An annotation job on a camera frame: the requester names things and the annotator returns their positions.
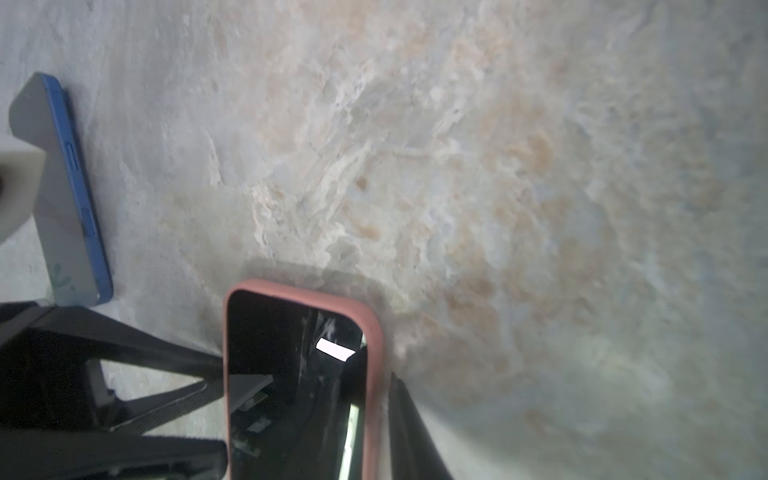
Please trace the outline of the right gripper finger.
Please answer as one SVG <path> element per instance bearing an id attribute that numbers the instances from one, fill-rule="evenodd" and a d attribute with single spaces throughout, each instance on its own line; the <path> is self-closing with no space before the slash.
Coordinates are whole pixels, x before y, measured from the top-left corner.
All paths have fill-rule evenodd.
<path id="1" fill-rule="evenodd" d="M 402 379 L 390 377 L 389 444 L 391 473 L 398 480 L 451 480 L 426 425 Z"/>

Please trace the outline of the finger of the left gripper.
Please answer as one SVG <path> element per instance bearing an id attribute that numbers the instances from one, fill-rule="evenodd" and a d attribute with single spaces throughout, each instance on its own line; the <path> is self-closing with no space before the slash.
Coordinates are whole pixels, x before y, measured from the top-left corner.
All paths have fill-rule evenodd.
<path id="1" fill-rule="evenodd" d="M 220 440 L 1 431 L 3 479 L 221 479 L 227 467 Z"/>
<path id="2" fill-rule="evenodd" d="M 102 361 L 195 378 L 123 400 Z M 221 358 L 181 347 L 84 307 L 1 306 L 1 425 L 9 429 L 148 432 L 224 395 Z"/>

